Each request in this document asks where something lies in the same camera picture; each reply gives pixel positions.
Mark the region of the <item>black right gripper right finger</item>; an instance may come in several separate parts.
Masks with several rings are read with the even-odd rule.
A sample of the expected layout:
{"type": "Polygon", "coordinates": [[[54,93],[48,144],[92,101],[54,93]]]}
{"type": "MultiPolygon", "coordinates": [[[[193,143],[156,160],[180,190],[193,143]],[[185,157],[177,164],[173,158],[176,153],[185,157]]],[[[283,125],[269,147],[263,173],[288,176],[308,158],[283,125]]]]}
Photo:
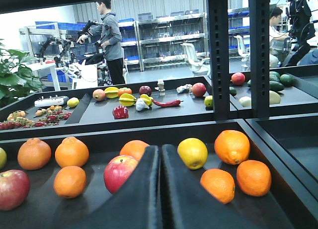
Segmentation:
{"type": "Polygon", "coordinates": [[[292,229],[294,226],[271,194],[251,197],[236,190],[222,204],[200,184],[179,157],[176,147],[161,148],[161,196],[166,229],[292,229]]]}

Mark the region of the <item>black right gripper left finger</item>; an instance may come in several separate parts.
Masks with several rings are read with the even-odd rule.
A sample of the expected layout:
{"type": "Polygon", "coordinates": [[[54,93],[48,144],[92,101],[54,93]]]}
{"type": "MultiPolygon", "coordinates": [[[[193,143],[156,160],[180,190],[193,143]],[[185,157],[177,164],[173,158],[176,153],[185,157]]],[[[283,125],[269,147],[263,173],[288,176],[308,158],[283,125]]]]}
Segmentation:
{"type": "Polygon", "coordinates": [[[147,147],[129,179],[99,208],[70,222],[58,219],[55,229],[158,229],[159,149],[147,147]]]}

